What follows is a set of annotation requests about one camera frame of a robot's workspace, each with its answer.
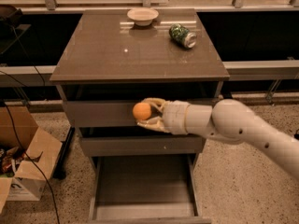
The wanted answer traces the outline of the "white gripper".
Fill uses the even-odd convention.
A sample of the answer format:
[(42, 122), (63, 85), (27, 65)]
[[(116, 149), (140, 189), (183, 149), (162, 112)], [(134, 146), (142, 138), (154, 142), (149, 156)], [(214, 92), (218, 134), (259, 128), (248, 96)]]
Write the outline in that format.
[(163, 118), (160, 116), (138, 120), (136, 124), (144, 129), (155, 132), (171, 133), (173, 135), (187, 134), (185, 128), (185, 116), (187, 108), (190, 106), (187, 102), (173, 101), (166, 102), (161, 98), (145, 98), (143, 103), (154, 107), (160, 113), (163, 112)]

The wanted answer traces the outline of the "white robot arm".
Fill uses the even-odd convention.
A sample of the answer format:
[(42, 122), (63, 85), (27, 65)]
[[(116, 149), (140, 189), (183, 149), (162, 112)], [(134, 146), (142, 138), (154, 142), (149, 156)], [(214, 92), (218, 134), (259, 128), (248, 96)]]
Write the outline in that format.
[(226, 144), (245, 142), (299, 178), (299, 140), (280, 132), (237, 100), (224, 99), (211, 106), (146, 98), (134, 105), (133, 116), (138, 126), (155, 132), (195, 134)]

